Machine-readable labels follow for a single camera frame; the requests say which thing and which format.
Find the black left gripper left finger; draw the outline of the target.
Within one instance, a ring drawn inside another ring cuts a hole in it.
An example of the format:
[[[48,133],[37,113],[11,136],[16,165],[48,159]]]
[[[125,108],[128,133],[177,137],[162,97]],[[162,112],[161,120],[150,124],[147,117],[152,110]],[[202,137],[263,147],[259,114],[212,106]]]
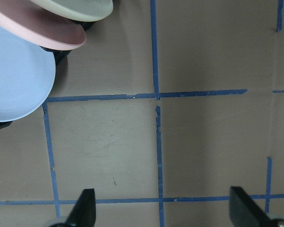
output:
[[[94,189],[84,189],[67,217],[68,227],[93,227],[96,222],[96,200]]]

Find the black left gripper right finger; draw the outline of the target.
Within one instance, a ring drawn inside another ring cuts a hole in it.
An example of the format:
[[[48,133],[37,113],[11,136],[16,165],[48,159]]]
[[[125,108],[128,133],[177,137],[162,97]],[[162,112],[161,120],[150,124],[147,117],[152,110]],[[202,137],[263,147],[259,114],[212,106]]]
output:
[[[231,186],[229,216],[235,227],[271,227],[271,219],[242,187]]]

